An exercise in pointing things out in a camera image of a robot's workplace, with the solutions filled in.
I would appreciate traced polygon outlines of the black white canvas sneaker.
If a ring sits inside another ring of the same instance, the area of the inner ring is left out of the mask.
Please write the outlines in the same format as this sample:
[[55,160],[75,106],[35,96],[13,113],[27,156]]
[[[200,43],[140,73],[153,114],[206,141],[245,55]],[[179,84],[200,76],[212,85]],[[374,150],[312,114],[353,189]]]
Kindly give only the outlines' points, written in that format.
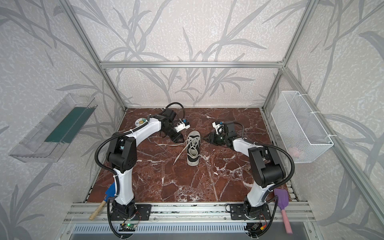
[[187,137],[187,163],[189,166],[197,166],[200,161],[201,135],[198,131],[192,131]]

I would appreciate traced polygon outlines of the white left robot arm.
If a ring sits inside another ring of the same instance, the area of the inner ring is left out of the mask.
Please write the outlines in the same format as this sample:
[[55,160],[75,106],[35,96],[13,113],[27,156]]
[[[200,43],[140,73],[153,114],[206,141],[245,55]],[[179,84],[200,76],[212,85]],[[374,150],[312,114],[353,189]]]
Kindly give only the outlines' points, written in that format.
[[135,128],[114,133],[96,149],[96,164],[111,172],[115,179],[115,193],[107,200],[112,202],[112,211],[118,217],[132,219],[137,212],[132,184],[137,146],[157,132],[165,133],[173,143],[182,144],[185,140],[181,131],[190,127],[185,115],[181,103],[170,103],[160,113],[136,120]]

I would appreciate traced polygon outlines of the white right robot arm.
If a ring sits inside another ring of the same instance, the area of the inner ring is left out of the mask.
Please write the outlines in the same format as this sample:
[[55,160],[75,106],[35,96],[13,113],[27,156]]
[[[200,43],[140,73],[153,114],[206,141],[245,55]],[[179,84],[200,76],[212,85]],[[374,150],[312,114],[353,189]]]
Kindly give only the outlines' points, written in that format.
[[284,185],[294,175],[295,163],[292,156],[275,145],[252,142],[239,136],[235,125],[238,122],[212,123],[214,130],[204,137],[212,145],[229,148],[249,158],[253,186],[244,200],[240,218],[256,219],[267,210],[267,196],[274,189]]

